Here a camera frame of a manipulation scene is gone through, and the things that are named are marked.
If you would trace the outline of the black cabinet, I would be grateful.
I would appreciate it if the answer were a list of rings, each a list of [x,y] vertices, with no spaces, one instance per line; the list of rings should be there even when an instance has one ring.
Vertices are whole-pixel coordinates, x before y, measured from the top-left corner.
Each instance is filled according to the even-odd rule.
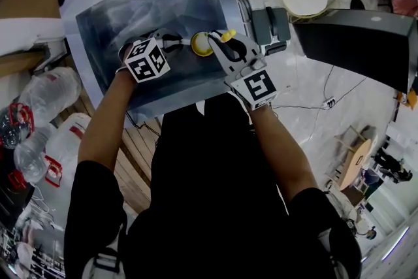
[[[306,57],[408,93],[418,73],[418,20],[389,12],[338,9],[294,24]]]

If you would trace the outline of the wooden slat platform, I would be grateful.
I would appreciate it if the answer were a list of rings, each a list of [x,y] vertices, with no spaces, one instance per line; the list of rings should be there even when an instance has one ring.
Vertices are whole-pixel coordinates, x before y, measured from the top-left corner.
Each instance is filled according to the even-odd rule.
[[[121,136],[114,174],[124,201],[137,214],[150,205],[151,164],[160,133],[161,123],[154,118],[127,123]]]

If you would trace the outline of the red cloth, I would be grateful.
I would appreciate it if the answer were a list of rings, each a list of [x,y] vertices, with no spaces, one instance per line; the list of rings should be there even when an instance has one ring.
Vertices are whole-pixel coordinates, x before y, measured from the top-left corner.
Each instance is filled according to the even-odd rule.
[[[393,13],[418,18],[418,0],[391,0]]]

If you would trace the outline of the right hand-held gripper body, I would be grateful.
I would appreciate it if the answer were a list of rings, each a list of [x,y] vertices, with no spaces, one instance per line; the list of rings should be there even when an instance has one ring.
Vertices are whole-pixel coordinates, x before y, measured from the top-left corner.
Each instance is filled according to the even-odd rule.
[[[228,74],[225,83],[250,111],[268,105],[278,95],[262,55],[255,56],[241,68]]]

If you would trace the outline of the person's black clothing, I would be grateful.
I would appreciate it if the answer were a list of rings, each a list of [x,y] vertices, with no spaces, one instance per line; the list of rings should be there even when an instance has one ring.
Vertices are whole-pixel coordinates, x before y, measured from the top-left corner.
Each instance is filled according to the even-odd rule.
[[[167,113],[152,159],[150,206],[120,248],[127,279],[334,279],[318,235],[327,229],[349,279],[361,251],[318,188],[291,202],[291,215],[255,128],[228,93]],[[118,236],[126,218],[114,171],[78,163],[65,231],[65,272],[82,279],[87,262]]]

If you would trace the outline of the brown cardboard box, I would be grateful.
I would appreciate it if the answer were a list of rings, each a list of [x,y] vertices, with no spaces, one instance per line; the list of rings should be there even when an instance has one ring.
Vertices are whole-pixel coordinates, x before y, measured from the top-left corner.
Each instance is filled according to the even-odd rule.
[[[43,61],[44,56],[45,53],[43,51],[0,56],[0,78],[33,69]]]

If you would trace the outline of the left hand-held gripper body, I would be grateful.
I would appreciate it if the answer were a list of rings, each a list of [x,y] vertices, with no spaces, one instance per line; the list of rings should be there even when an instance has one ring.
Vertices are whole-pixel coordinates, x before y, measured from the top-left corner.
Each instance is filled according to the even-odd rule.
[[[145,37],[131,37],[118,51],[121,65],[117,73],[128,71],[137,83],[160,78],[171,68],[163,51],[167,29],[157,29]]]

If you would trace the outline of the yellow dish brush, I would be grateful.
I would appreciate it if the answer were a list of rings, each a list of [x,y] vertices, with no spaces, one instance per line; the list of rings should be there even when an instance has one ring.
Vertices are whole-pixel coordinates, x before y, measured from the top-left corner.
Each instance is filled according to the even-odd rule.
[[[209,33],[210,37],[215,38],[216,41],[222,42],[222,43],[226,43],[228,42],[232,37],[234,37],[234,35],[236,34],[236,31],[234,29],[228,30],[224,33]]]

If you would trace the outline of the person's left forearm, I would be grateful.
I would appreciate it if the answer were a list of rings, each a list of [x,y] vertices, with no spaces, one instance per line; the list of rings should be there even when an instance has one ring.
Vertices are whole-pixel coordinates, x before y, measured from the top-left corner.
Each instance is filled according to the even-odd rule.
[[[92,161],[114,171],[125,113],[136,86],[129,71],[116,73],[84,133],[78,152],[79,163]]]

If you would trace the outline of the wooden side table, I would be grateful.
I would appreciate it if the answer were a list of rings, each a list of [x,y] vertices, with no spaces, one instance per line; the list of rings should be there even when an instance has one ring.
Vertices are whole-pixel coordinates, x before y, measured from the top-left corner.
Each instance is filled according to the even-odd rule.
[[[363,167],[368,163],[372,151],[378,143],[377,135],[368,138],[352,125],[350,125],[348,129],[354,132],[356,138],[351,144],[348,144],[345,142],[343,135],[336,135],[334,137],[346,151],[346,156],[343,163],[339,164],[332,174],[327,174],[329,180],[339,191],[345,190],[354,183]]]

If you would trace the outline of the large clear water bottle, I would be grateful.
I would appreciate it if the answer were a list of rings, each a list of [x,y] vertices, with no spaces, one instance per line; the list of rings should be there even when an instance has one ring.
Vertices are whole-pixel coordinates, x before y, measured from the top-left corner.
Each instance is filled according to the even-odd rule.
[[[56,67],[34,76],[18,101],[31,109],[35,127],[42,127],[73,105],[81,89],[80,77],[72,68]]]
[[[57,128],[49,123],[37,128],[15,147],[14,164],[27,183],[36,184],[46,174],[48,168],[44,158],[46,143],[56,130]]]
[[[81,140],[91,118],[84,113],[71,114],[48,139],[45,180],[55,188],[74,178]]]

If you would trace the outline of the silver scooter suitcase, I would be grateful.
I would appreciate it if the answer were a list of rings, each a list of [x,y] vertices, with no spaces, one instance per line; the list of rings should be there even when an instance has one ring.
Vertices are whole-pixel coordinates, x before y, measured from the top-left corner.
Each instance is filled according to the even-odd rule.
[[[284,8],[265,5],[253,9],[249,0],[238,0],[244,29],[265,56],[286,50],[291,39],[287,12]]]

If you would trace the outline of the person's right forearm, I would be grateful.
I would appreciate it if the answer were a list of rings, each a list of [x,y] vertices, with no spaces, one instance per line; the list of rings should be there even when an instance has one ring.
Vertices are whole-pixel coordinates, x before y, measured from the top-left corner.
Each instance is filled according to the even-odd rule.
[[[285,205],[293,215],[292,200],[305,189],[317,187],[308,158],[268,105],[249,111],[249,116]]]

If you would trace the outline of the clear crumpled water bottle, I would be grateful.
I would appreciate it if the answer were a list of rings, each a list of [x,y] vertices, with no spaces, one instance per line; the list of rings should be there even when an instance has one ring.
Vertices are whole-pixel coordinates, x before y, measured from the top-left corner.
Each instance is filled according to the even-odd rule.
[[[32,110],[22,103],[12,103],[0,110],[0,147],[12,150],[34,132]]]

